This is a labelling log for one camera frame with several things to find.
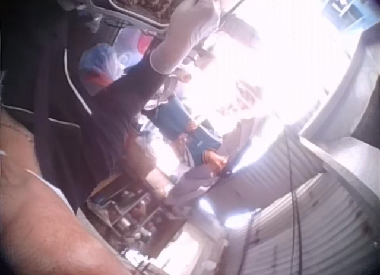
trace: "red object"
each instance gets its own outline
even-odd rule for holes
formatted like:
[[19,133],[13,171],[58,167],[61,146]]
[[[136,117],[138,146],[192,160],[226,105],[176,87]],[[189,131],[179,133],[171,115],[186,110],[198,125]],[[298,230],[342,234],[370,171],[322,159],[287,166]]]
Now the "red object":
[[153,36],[146,36],[144,34],[142,34],[139,38],[138,38],[138,41],[137,41],[137,50],[139,51],[139,53],[141,55],[144,55],[145,52],[147,51],[147,49],[149,48],[150,46],[150,43],[152,42],[152,40],[154,39]]

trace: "black cable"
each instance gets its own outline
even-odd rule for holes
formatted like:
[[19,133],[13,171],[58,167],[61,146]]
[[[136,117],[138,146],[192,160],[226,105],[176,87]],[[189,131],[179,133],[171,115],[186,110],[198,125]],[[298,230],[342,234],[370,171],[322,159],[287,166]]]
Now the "black cable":
[[253,223],[254,223],[254,214],[252,213],[251,218],[249,219],[249,222],[248,222],[248,226],[247,226],[247,233],[245,235],[244,247],[243,247],[243,257],[242,257],[242,261],[240,262],[240,266],[239,266],[239,270],[237,271],[237,275],[240,275],[242,273],[242,270],[243,270],[243,266],[245,263],[245,258],[246,258],[247,252],[248,252],[248,248],[251,244],[249,239],[251,238],[251,227],[252,227]]
[[288,141],[286,128],[284,129],[284,137],[285,137],[287,159],[288,159],[288,165],[289,165],[289,181],[290,181],[290,190],[291,190],[291,195],[292,195],[292,210],[293,210],[293,243],[292,243],[292,256],[290,259],[290,275],[293,274],[293,258],[294,258],[294,254],[295,254],[295,237],[296,237],[296,225],[295,225],[296,220],[297,220],[297,227],[298,227],[298,244],[299,244],[298,275],[302,275],[303,258],[302,258],[301,221],[300,221],[300,216],[299,216],[299,207],[298,207],[297,195],[296,195],[296,192],[294,191],[294,186],[293,186],[292,160],[290,157],[289,141]]

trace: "raised arm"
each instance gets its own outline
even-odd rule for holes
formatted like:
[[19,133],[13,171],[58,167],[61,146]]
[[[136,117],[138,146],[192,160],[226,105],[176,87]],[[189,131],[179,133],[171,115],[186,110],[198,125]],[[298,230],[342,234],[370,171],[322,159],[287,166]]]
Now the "raised arm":
[[100,92],[96,101],[110,113],[130,120],[190,50],[218,28],[219,19],[219,5],[214,0],[184,0],[170,19],[164,41],[127,76]]

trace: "corrugated metal sheet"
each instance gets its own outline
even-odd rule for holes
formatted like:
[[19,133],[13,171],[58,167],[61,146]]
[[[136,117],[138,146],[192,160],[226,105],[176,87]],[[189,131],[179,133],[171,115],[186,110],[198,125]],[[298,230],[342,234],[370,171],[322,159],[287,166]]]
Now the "corrugated metal sheet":
[[[299,122],[287,127],[294,188],[323,172],[322,161],[299,141],[298,132],[317,110],[319,102]],[[243,209],[265,208],[290,192],[285,135],[281,134],[255,163],[242,169],[207,195],[217,217],[224,221]]]
[[[367,274],[379,263],[366,214],[330,174],[297,190],[302,227],[303,274]],[[256,216],[241,275],[290,274],[293,212],[290,194]],[[234,275],[242,258],[246,227],[230,233],[222,274]],[[298,273],[297,229],[293,274]]]

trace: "white stripe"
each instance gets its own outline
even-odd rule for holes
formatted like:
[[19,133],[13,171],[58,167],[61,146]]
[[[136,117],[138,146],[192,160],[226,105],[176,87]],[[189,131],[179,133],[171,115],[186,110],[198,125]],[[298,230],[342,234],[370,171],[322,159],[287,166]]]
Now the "white stripe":
[[[5,105],[5,104],[1,104],[3,107],[5,108],[8,108],[8,109],[11,109],[11,110],[19,110],[19,111],[22,111],[22,112],[25,112],[25,113],[30,113],[30,114],[34,114],[33,112],[31,112],[30,110],[27,110],[27,109],[24,109],[24,108],[20,108],[20,107],[14,107],[14,106],[9,106],[9,105]],[[62,124],[62,125],[72,125],[76,128],[80,128],[79,125],[73,123],[73,122],[64,122],[64,121],[60,121],[58,119],[52,119],[52,118],[48,118],[50,121],[52,122],[57,122],[59,124]]]
[[194,160],[192,158],[192,155],[190,153],[190,150],[188,149],[188,146],[187,145],[184,145],[185,146],[185,157],[187,158],[187,163],[189,165],[189,167],[194,167]]
[[79,102],[81,102],[82,105],[84,106],[85,110],[90,115],[92,115],[93,113],[92,113],[91,109],[87,106],[86,102],[83,100],[82,96],[79,94],[79,92],[74,87],[73,83],[71,82],[69,71],[67,70],[67,51],[66,51],[66,49],[65,49],[65,55],[64,55],[64,64],[65,64],[65,74],[66,74],[67,82],[69,82],[70,87],[72,88],[72,90],[73,90],[74,94],[76,95],[76,97],[78,98]]
[[51,190],[53,190],[57,196],[59,198],[62,199],[63,202],[65,202],[65,204],[67,205],[67,207],[71,210],[72,213],[74,213],[74,211],[72,210],[69,202],[67,201],[66,197],[64,196],[64,193],[62,193],[62,191],[60,189],[58,189],[56,186],[50,184],[48,181],[46,181],[45,179],[43,179],[40,175],[34,173],[33,171],[29,170],[29,169],[25,169],[26,172],[29,172],[30,174],[34,175],[35,177],[37,177],[38,179],[40,179],[43,183],[45,183],[45,185],[47,185]]

